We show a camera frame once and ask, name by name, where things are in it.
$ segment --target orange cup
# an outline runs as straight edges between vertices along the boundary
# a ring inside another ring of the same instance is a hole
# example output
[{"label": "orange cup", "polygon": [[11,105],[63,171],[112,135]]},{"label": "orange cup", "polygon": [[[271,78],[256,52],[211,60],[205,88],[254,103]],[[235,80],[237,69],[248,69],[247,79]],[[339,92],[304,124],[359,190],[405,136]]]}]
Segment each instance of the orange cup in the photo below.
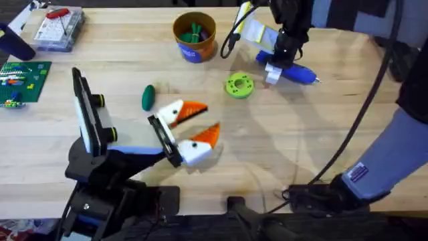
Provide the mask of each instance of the orange cup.
[{"label": "orange cup", "polygon": [[[196,23],[207,32],[208,38],[199,43],[187,43],[180,40],[183,33],[191,32],[192,23]],[[209,59],[215,50],[215,22],[212,17],[201,12],[185,13],[178,17],[173,25],[175,41],[179,45],[183,57],[192,63],[200,63]]]}]

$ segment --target blue object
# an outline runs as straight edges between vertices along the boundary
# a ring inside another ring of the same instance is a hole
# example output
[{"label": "blue object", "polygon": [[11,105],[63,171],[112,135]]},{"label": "blue object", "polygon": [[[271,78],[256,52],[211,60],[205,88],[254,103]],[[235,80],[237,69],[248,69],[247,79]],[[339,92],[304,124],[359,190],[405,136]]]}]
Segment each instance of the blue object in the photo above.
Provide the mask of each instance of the blue object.
[{"label": "blue object", "polygon": [[0,23],[0,30],[5,35],[0,37],[0,49],[23,61],[34,58],[35,51],[7,25]]},{"label": "blue object", "polygon": [[428,162],[428,125],[399,108],[394,117],[342,180],[360,199],[388,193]]},{"label": "blue object", "polygon": [[181,53],[182,53],[183,57],[187,61],[192,62],[192,63],[200,63],[200,62],[202,62],[202,57],[201,57],[201,55],[196,50],[193,50],[192,48],[187,47],[184,44],[180,44],[180,43],[177,43],[177,44],[180,47],[180,50],[181,50]]},{"label": "blue object", "polygon": [[23,66],[14,66],[12,70],[25,70],[25,68]]},{"label": "blue object", "polygon": [[[266,64],[270,56],[271,54],[261,50],[255,59],[261,64]],[[311,69],[298,64],[294,64],[291,68],[283,69],[281,76],[301,84],[312,84],[318,80]]]},{"label": "blue object", "polygon": [[92,224],[92,225],[95,225],[95,226],[99,226],[101,224],[100,220],[97,220],[96,218],[91,218],[91,217],[88,217],[88,216],[79,215],[78,219],[80,221],[84,222],[84,223]]},{"label": "blue object", "polygon": [[21,102],[22,94],[18,91],[13,91],[11,94],[11,99],[16,102]]}]

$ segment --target black knob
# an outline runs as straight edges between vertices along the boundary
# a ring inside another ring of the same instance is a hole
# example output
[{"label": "black knob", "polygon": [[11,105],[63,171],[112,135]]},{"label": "black knob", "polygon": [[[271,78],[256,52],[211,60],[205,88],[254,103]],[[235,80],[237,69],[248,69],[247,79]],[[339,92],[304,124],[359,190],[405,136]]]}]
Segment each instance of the black knob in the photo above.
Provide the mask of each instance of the black knob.
[{"label": "black knob", "polygon": [[118,140],[118,132],[114,127],[103,128],[102,135],[104,137],[104,140],[106,140],[108,143],[112,143]]},{"label": "black knob", "polygon": [[106,106],[106,99],[102,94],[93,94],[92,102],[95,104],[96,108],[103,108],[104,106]]}]

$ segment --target blue label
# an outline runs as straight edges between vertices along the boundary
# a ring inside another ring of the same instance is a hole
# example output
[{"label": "blue label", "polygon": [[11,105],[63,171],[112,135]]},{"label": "blue label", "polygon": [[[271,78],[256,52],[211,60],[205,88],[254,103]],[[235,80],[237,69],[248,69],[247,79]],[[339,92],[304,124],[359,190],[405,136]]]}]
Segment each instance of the blue label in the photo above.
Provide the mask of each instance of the blue label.
[{"label": "blue label", "polygon": [[184,44],[178,43],[181,53],[186,58],[187,61],[192,63],[200,63],[201,62],[201,55],[196,52],[195,50],[192,50],[191,48],[187,47]]},{"label": "blue label", "polygon": [[368,173],[368,168],[362,164],[357,163],[348,173],[348,178],[353,182],[356,183],[361,177],[364,177]]}]

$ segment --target green object in cup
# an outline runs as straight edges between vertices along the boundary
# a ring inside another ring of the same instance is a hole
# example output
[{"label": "green object in cup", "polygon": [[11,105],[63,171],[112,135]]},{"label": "green object in cup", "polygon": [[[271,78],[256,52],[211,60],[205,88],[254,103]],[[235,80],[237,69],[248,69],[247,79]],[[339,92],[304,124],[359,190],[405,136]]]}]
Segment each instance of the green object in cup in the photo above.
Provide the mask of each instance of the green object in cup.
[{"label": "green object in cup", "polygon": [[195,44],[199,42],[199,33],[201,33],[201,26],[196,26],[196,23],[192,23],[192,40],[191,43]]},{"label": "green object in cup", "polygon": [[180,40],[186,43],[190,43],[192,41],[192,33],[183,33],[180,35]]}]

